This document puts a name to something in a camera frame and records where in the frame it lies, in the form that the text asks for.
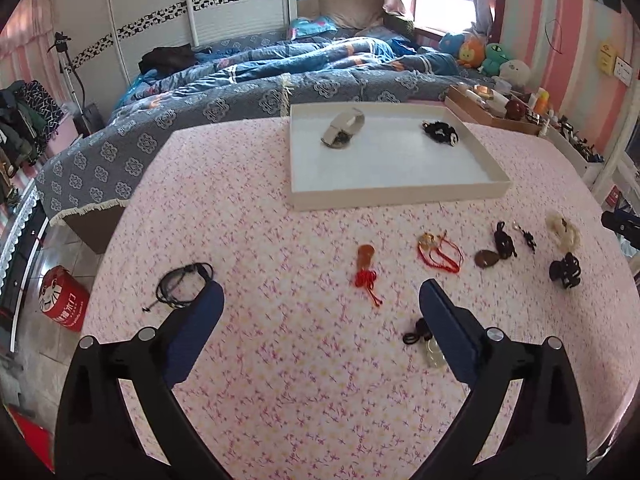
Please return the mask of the white wardrobe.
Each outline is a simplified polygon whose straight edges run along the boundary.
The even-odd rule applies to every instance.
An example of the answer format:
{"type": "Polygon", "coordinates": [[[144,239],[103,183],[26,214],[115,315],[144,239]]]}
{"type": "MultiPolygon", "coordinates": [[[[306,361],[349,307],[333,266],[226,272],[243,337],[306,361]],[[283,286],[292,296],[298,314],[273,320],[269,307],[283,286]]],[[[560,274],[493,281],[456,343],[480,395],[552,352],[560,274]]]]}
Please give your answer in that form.
{"type": "Polygon", "coordinates": [[[87,100],[113,110],[156,47],[193,47],[282,29],[296,0],[51,0],[54,28],[70,37],[70,57],[87,100]]]}

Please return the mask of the white plush toy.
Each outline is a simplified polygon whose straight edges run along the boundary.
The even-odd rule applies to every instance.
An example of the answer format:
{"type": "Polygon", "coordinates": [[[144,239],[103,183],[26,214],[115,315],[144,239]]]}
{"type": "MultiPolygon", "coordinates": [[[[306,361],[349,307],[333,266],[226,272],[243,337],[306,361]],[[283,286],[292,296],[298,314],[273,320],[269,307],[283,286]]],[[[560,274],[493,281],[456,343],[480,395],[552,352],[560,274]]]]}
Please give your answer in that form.
{"type": "Polygon", "coordinates": [[[530,68],[522,60],[506,61],[500,66],[499,77],[513,88],[524,88],[529,81],[530,68]]]}

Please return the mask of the cream fluffy scrunchie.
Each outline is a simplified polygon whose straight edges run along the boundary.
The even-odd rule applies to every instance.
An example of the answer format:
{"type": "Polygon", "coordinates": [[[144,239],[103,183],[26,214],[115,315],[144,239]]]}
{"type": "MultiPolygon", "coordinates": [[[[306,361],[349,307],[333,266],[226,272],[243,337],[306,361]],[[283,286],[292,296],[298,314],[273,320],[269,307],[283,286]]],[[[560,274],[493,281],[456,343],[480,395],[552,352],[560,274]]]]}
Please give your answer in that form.
{"type": "Polygon", "coordinates": [[[549,211],[544,222],[553,244],[560,252],[576,252],[580,247],[580,232],[577,226],[556,211],[549,211]]]}

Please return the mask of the red tassel amber pendant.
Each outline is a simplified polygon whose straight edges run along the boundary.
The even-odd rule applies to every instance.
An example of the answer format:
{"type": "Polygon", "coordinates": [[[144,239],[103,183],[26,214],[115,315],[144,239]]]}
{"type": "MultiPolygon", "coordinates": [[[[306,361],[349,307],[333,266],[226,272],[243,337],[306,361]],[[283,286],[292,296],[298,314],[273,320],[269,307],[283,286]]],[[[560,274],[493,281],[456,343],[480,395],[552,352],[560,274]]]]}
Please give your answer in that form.
{"type": "Polygon", "coordinates": [[[383,300],[376,296],[374,290],[375,282],[378,279],[378,274],[371,268],[374,254],[375,249],[370,244],[364,244],[358,247],[356,260],[357,272],[354,278],[354,285],[357,288],[364,289],[369,295],[372,304],[378,308],[382,306],[383,300]]]}

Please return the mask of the black cord brown pendant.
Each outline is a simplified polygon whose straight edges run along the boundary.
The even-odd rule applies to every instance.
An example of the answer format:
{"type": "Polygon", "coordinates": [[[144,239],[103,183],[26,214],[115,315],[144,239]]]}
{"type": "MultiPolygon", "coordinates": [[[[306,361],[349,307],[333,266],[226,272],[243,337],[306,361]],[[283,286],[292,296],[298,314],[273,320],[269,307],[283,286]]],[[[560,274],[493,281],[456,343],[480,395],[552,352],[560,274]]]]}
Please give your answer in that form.
{"type": "Polygon", "coordinates": [[[501,260],[516,258],[512,237],[506,232],[506,222],[499,221],[494,232],[495,249],[482,249],[474,255],[474,263],[481,269],[495,266],[501,260]]]}

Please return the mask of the black cord jade pendant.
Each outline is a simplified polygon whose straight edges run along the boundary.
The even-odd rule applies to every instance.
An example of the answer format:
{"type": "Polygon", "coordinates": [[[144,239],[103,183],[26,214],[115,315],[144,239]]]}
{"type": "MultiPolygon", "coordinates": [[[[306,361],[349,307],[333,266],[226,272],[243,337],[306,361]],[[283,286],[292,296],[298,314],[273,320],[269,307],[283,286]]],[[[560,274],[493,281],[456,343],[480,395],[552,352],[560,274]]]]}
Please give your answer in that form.
{"type": "Polygon", "coordinates": [[[439,347],[430,326],[428,326],[424,318],[419,318],[414,323],[412,332],[402,335],[402,342],[406,346],[414,346],[416,344],[420,348],[424,361],[429,368],[438,370],[447,364],[442,349],[439,347]]]}

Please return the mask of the blue plush toy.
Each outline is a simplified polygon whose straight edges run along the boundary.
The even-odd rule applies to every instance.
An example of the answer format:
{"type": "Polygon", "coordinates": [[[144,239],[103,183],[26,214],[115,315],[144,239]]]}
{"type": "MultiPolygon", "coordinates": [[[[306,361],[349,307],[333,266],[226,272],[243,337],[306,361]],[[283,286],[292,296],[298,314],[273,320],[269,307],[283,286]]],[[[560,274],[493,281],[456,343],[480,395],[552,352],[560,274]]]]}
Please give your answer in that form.
{"type": "Polygon", "coordinates": [[[445,36],[439,40],[438,48],[444,53],[452,55],[454,58],[459,57],[459,52],[466,40],[465,34],[450,34],[446,33],[445,36]]]}

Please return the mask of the red tin can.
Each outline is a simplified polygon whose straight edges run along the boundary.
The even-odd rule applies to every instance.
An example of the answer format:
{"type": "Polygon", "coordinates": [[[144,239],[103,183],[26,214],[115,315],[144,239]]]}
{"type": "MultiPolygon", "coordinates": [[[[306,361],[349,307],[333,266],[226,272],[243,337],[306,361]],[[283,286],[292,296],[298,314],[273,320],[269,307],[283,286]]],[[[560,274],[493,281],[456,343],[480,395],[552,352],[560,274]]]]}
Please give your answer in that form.
{"type": "Polygon", "coordinates": [[[90,294],[64,266],[55,266],[42,279],[40,311],[58,325],[79,333],[84,325],[90,294]]]}

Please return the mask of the brown cardboard box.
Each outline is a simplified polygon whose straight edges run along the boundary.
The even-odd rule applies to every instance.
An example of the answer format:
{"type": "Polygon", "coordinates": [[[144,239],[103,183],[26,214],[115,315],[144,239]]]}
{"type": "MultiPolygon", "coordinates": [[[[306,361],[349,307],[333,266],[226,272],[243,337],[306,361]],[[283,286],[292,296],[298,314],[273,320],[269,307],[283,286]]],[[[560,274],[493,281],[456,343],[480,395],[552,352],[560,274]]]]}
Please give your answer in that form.
{"type": "Polygon", "coordinates": [[[535,125],[525,119],[517,122],[492,114],[490,107],[484,101],[470,98],[456,86],[450,86],[446,90],[444,103],[462,122],[472,122],[482,126],[525,133],[530,136],[538,136],[541,129],[540,125],[535,125]]]}

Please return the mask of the blue patterned bed quilt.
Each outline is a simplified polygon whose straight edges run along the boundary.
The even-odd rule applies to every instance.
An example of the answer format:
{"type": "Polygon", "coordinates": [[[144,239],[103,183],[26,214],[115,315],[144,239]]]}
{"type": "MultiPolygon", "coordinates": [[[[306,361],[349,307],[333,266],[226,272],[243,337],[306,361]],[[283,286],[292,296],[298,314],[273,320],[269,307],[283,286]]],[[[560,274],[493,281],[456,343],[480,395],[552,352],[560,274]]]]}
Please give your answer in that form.
{"type": "Polygon", "coordinates": [[[452,84],[492,83],[448,53],[397,38],[316,37],[204,55],[169,77],[141,79],[105,128],[43,166],[36,187],[50,221],[126,205],[181,129],[285,117],[294,104],[440,101],[452,84]]]}

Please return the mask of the black claw hair clip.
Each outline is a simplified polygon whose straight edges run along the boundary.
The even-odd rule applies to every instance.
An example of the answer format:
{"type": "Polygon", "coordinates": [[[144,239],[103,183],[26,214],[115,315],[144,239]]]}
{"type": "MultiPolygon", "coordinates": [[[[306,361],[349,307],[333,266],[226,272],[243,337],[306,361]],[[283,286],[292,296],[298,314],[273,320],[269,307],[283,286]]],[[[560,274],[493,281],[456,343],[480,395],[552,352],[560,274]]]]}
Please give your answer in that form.
{"type": "Polygon", "coordinates": [[[549,266],[550,280],[552,282],[560,281],[565,289],[578,286],[582,280],[581,273],[579,260],[571,252],[568,252],[561,260],[552,261],[549,266]]]}

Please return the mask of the black scrunchie with flower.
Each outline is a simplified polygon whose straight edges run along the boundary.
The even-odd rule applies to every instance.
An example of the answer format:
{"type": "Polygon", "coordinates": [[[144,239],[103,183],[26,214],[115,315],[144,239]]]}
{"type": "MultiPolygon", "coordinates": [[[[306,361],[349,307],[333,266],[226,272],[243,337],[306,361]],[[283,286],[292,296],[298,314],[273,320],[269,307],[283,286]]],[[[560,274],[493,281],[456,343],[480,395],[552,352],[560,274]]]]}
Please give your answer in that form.
{"type": "Polygon", "coordinates": [[[456,146],[459,142],[457,130],[446,122],[424,122],[422,130],[429,138],[439,144],[456,146]]]}

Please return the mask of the black tripod stand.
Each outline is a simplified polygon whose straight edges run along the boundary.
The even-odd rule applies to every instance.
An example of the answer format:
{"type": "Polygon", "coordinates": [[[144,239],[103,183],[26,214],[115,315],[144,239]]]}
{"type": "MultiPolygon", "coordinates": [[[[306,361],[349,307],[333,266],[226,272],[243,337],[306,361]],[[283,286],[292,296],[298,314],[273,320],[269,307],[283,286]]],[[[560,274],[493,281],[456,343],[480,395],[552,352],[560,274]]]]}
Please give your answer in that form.
{"type": "Polygon", "coordinates": [[[70,37],[65,35],[64,32],[55,32],[53,44],[50,45],[49,51],[54,51],[58,56],[58,68],[75,104],[75,110],[73,111],[74,124],[79,134],[86,138],[102,130],[104,121],[96,104],[87,100],[85,85],[70,57],[69,42],[70,37]]]}

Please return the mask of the white shallow tray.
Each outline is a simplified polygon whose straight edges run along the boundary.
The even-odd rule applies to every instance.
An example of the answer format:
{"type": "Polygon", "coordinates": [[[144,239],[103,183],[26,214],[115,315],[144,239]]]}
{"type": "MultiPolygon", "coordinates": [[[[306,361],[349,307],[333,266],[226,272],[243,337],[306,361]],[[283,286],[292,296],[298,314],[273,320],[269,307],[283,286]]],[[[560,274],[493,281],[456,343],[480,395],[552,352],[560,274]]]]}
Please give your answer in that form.
{"type": "Polygon", "coordinates": [[[396,103],[310,103],[291,108],[290,192],[298,211],[493,200],[511,179],[480,139],[447,107],[396,103]],[[346,148],[327,148],[322,134],[341,112],[366,118],[346,148]],[[424,122],[446,122],[456,146],[439,144],[424,122]]]}

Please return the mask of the pink floral tablecloth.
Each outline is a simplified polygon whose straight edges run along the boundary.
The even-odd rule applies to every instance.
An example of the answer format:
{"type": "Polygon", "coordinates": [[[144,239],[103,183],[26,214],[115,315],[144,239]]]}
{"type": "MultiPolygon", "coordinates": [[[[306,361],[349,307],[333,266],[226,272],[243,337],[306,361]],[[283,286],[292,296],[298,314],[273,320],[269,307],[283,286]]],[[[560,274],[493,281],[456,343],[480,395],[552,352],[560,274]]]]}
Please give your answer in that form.
{"type": "Polygon", "coordinates": [[[436,276],[453,302],[518,341],[564,344],[588,441],[611,431],[639,380],[639,296],[616,236],[573,166],[548,141],[483,126],[474,134],[511,179],[500,200],[316,211],[288,206],[288,121],[258,119],[173,133],[145,171],[96,277],[84,330],[126,340],[163,322],[155,287],[169,270],[210,263],[226,305],[189,378],[175,390],[203,441],[238,479],[405,479],[464,401],[402,335],[436,276]],[[577,226],[580,284],[549,266],[566,254],[546,214],[577,226]],[[481,269],[506,222],[518,256],[481,269]],[[518,224],[533,234],[536,252],[518,224]],[[446,233],[457,274],[416,252],[446,233]],[[375,249],[375,307],[354,285],[357,249],[375,249]]]}

